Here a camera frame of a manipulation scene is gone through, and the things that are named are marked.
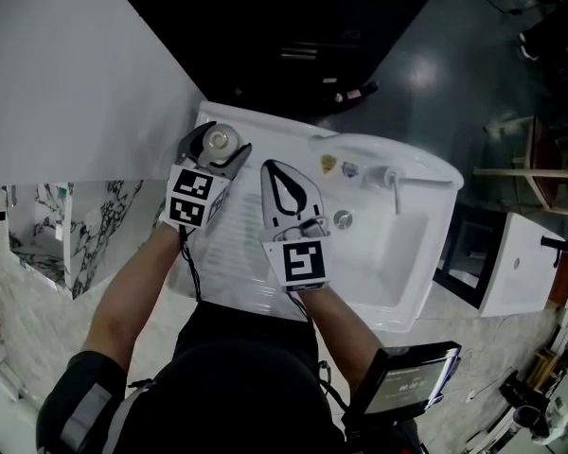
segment sink basin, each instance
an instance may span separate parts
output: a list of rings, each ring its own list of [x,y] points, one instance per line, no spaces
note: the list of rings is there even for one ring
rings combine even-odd
[[[456,200],[460,174],[433,155],[375,136],[337,135],[310,125],[203,102],[196,126],[208,121],[233,126],[253,153],[234,181],[218,219],[194,234],[191,251],[207,301],[261,314],[304,320],[279,291],[258,242],[263,229],[262,163],[275,159],[296,167],[320,188],[331,232],[332,287],[373,329],[408,331],[425,302]],[[312,137],[327,138],[317,145]],[[322,157],[336,160],[325,173]],[[399,191],[367,188],[363,176],[375,166],[396,166],[419,184]],[[436,181],[438,186],[421,185]],[[339,211],[351,214],[346,229]],[[177,260],[171,289],[193,295],[187,265]]]

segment wire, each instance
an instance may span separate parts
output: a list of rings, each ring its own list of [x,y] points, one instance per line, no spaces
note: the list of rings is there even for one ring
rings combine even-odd
[[[478,396],[480,393],[482,393],[484,390],[486,390],[487,388],[491,387],[492,385],[494,385],[496,382],[498,382],[501,378],[503,378],[505,375],[507,375],[507,372],[509,370],[514,370],[513,367],[507,367],[506,370],[503,372],[503,374],[501,376],[499,376],[498,378],[492,380],[486,387],[484,387],[483,389],[478,390],[476,393],[473,394],[473,397],[471,398],[471,400],[475,399],[476,396]]]
[[[501,320],[501,322],[499,323],[499,325],[496,327],[496,329],[494,330],[494,339],[492,340],[491,344],[496,344],[496,336],[499,333],[499,330],[501,329],[501,326],[503,326],[503,323],[506,322],[507,320],[511,319],[511,318],[517,318],[518,316],[520,316],[519,313],[515,313],[509,316],[506,316],[505,318],[503,318]]]
[[[294,298],[289,291],[285,292],[286,295],[291,299],[291,301],[296,305],[296,307],[298,307],[301,310],[301,313],[303,313],[303,316],[305,316],[307,323],[309,323],[311,327],[313,327],[313,319],[311,318],[311,314],[309,313],[305,305],[301,303],[298,299]]]
[[[189,272],[191,273],[193,287],[196,290],[196,301],[200,302],[202,300],[202,293],[200,291],[200,274],[198,274],[196,266],[193,263],[193,259],[191,258],[191,252],[189,250],[189,245],[187,243],[187,239],[194,232],[195,229],[193,229],[191,232],[188,233],[184,225],[179,226],[179,242],[181,244],[181,256],[185,259],[185,261],[189,265]]]
[[[334,398],[334,401],[337,404],[339,404],[339,407],[343,411],[347,410],[347,404],[343,401],[343,398],[341,398],[341,395],[339,395],[339,393],[336,390],[334,390],[334,387],[332,387],[332,385],[330,385],[328,382],[326,382],[326,380],[324,380],[322,378],[320,378],[320,385],[322,385],[322,387],[324,387],[326,389],[326,391],[328,393],[330,393],[332,398]]]
[[[496,5],[492,0],[484,0],[484,1],[487,2],[488,4],[490,4],[491,7],[498,10],[499,12],[501,12],[503,14],[509,14],[509,15],[522,15],[522,13],[524,13],[526,10],[535,9],[536,7],[540,7],[541,5],[543,5],[543,4],[539,3],[539,4],[536,4],[536,5],[532,5],[530,7],[526,7],[524,9],[503,10],[498,5]]]
[[[332,383],[332,369],[326,360],[322,360],[318,362],[318,367],[320,370],[326,370],[327,373],[327,383],[330,385]],[[326,390],[325,396],[328,397],[328,390]]]

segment forearm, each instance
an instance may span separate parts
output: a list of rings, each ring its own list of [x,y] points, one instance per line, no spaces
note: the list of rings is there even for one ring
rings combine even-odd
[[[160,224],[105,290],[84,349],[99,351],[128,369],[134,342],[150,317],[179,252],[179,233]]]
[[[353,395],[382,347],[381,342],[331,288],[300,292],[299,297]]]

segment small screen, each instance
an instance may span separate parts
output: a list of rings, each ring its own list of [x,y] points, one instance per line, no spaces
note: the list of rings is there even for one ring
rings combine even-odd
[[[446,360],[387,372],[365,413],[399,409],[427,400],[445,366]]]

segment white wall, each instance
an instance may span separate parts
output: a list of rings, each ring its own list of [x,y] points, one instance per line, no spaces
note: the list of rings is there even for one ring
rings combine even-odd
[[[127,0],[0,0],[0,185],[165,179],[202,98]]]

